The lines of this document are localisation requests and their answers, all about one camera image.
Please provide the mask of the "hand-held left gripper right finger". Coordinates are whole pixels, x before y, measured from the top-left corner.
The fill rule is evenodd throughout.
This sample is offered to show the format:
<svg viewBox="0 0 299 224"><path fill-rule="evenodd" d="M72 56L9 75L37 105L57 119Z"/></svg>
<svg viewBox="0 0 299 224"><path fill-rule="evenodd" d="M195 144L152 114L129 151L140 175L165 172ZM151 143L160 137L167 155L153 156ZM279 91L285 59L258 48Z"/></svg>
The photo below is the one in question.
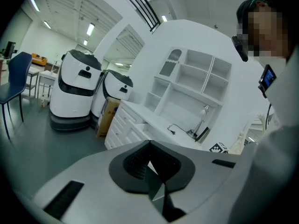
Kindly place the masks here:
<svg viewBox="0 0 299 224"><path fill-rule="evenodd" d="M184 189L195 174L195 165L188 157L163 146L149 142L149 161L169 193Z"/></svg>

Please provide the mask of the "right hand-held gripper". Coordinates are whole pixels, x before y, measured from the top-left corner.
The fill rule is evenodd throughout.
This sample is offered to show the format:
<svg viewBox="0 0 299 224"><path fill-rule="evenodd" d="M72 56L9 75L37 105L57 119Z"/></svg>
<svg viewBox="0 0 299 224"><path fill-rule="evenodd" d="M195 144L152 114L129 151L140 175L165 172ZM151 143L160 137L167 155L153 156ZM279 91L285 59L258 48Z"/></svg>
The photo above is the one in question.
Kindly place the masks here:
<svg viewBox="0 0 299 224"><path fill-rule="evenodd" d="M210 149L210 152L214 153L228 153L228 148L221 142L217 142Z"/></svg>

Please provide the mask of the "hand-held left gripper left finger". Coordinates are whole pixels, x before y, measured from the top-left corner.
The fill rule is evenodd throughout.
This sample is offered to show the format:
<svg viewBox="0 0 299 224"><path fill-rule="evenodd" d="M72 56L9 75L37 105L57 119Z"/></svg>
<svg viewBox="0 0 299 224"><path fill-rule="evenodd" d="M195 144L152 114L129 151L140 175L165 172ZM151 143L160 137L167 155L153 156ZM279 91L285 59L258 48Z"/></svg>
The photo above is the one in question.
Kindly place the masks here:
<svg viewBox="0 0 299 224"><path fill-rule="evenodd" d="M149 185L145 176L149 161L150 141L145 140L112 159L109 164L110 177L125 192L147 194Z"/></svg>

